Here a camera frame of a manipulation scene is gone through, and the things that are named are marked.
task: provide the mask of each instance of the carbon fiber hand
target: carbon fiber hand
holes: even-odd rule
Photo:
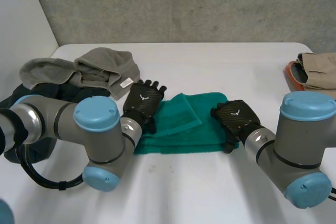
[[[243,100],[219,103],[211,109],[211,117],[216,119],[226,133],[224,152],[230,153],[239,142],[240,133],[250,125],[260,126],[256,113]]]
[[[123,106],[124,116],[137,121],[141,127],[148,125],[151,133],[156,132],[153,115],[164,97],[165,86],[159,86],[158,81],[140,80],[131,87],[131,91]]]

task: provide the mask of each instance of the gray towel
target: gray towel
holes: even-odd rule
[[[130,52],[100,47],[74,62],[53,58],[30,60],[21,67],[20,78],[28,89],[40,83],[69,82],[78,87],[105,88],[118,100],[129,91],[130,79],[140,80],[140,71]]]

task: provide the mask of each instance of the folded towel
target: folded towel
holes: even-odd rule
[[[211,108],[225,103],[222,93],[178,94],[163,101],[154,116],[157,133],[142,135],[135,154],[197,153],[223,150],[225,133],[210,116]]]
[[[129,91],[128,84],[140,79],[140,71],[130,52],[101,47],[74,62],[53,58],[30,60],[21,67],[20,78],[28,89],[40,83],[68,82],[77,87],[107,89],[118,100]]]

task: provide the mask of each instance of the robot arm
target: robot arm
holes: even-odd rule
[[[128,97],[124,108],[130,107],[129,117],[120,117],[117,105],[108,97],[86,98],[78,104],[39,95],[22,97],[10,110],[0,111],[3,151],[35,143],[44,137],[81,144],[89,158],[82,179],[97,190],[111,191],[133,155],[146,120],[152,117],[163,99],[166,88],[163,86],[158,91],[157,84],[155,82],[154,87],[140,82],[132,87],[131,94],[141,88],[143,97],[146,97],[146,90],[160,95],[147,99],[145,105],[140,96],[138,99]],[[139,109],[148,107],[151,108],[149,114]]]
[[[232,111],[238,107],[240,114],[234,115]],[[319,167],[325,148],[336,147],[335,114],[336,103],[328,95],[290,93],[280,107],[275,135],[260,125],[253,110],[242,101],[212,110],[212,116],[233,135],[228,139],[226,152],[233,150],[230,143],[241,141],[248,156],[298,208],[314,207],[332,192],[329,178]]]

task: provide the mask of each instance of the black cable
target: black cable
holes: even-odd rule
[[[15,153],[20,161],[20,164],[24,171],[28,174],[28,176],[38,185],[49,188],[49,189],[58,189],[65,190],[67,188],[75,187],[83,182],[82,175],[77,178],[67,182],[54,182],[42,177],[37,171],[34,169],[30,157],[29,157],[29,146],[20,146],[15,150]]]
[[[328,198],[329,198],[329,199],[332,199],[332,200],[334,200],[334,201],[336,201],[336,198],[333,197],[333,196],[331,196],[331,195],[329,195]]]
[[[331,193],[332,193],[332,194],[336,194],[336,189],[332,187],[332,188],[331,188]],[[334,200],[334,201],[336,201],[336,197],[333,197],[333,196],[331,196],[331,195],[329,195],[328,198],[329,198],[329,199],[332,199],[332,200]]]

